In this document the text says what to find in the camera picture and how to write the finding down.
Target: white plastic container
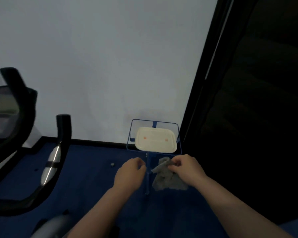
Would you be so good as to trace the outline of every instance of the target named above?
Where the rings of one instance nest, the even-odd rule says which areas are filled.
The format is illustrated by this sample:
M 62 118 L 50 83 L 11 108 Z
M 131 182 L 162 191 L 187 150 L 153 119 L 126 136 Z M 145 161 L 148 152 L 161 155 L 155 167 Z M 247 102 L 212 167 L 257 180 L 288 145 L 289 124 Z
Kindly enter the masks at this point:
M 142 151 L 173 153 L 177 150 L 177 140 L 169 129 L 142 127 L 137 131 L 135 146 Z

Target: blue floor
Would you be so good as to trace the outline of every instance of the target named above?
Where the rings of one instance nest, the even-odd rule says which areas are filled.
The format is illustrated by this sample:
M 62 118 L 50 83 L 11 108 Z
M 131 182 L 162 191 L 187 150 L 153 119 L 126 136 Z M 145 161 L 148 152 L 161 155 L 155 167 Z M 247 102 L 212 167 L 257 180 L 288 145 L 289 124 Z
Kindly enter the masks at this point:
M 0 198 L 23 199 L 30 195 L 40 183 L 42 170 L 54 146 L 47 143 L 36 155 L 25 156 L 0 183 Z M 40 219 L 51 219 L 66 209 L 78 221 L 112 187 L 118 168 L 137 156 L 145 160 L 142 153 L 124 149 L 70 146 L 59 180 L 48 199 L 23 215 L 0 217 L 0 238 L 30 237 Z M 151 167 L 158 164 L 159 158 L 161 156 L 152 160 Z M 143 183 L 117 218 L 120 238 L 227 237 L 195 189 L 151 190 L 149 196 L 144 193 Z

